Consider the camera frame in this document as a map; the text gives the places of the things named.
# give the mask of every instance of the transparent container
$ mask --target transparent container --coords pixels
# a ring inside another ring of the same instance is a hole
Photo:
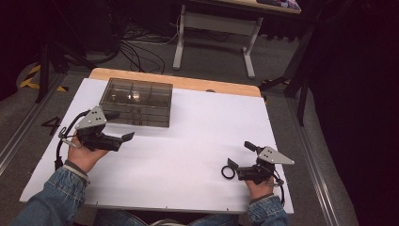
[[[169,127],[172,90],[167,83],[110,78],[100,107],[120,113],[110,122]]]

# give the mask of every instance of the gray floor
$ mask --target gray floor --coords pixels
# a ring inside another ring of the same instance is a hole
[[[291,59],[297,41],[257,39],[252,51],[252,62],[256,78],[247,78],[244,60],[241,54],[247,38],[232,35],[226,41],[217,42],[200,33],[190,33],[185,39],[182,67],[179,71],[172,69],[175,42],[165,45],[134,43],[147,50],[155,52],[166,63],[164,74],[193,77],[200,79],[232,82],[248,85],[259,85],[264,79],[274,79],[281,76]],[[142,57],[157,60],[154,56],[136,49]],[[154,64],[143,61],[144,70],[152,70]],[[27,66],[21,72],[18,84],[34,65]],[[104,68],[130,70],[129,61],[121,54],[113,60],[99,65]],[[20,195],[30,178],[32,171],[39,162],[50,139],[51,128],[41,126],[42,123],[54,117],[62,118],[77,91],[82,79],[89,72],[80,67],[72,67],[68,75],[52,73],[53,80],[62,76],[62,86],[69,91],[54,91],[48,100],[44,100],[43,108],[37,109],[38,116],[26,131],[22,144],[15,147],[15,155],[0,175],[0,205],[2,212],[0,225],[8,225],[24,207],[19,203]],[[282,153],[295,160],[295,165],[284,167],[288,178],[290,193],[295,213],[290,216],[291,225],[358,225],[351,201],[337,174],[328,152],[320,129],[311,94],[308,97],[305,111],[305,127],[298,127],[293,117],[295,99],[285,99],[282,91],[284,85],[278,85],[268,91],[269,105],[267,110],[272,123],[277,146]],[[16,94],[0,102],[0,148],[8,148],[9,141],[15,138],[14,133],[24,121],[29,110],[37,107],[34,104],[38,91],[36,89],[20,89]],[[316,192],[323,187],[326,196]],[[323,207],[331,204],[331,210]],[[77,222],[91,224],[95,209],[84,207]],[[245,215],[241,216],[242,224],[247,225]]]

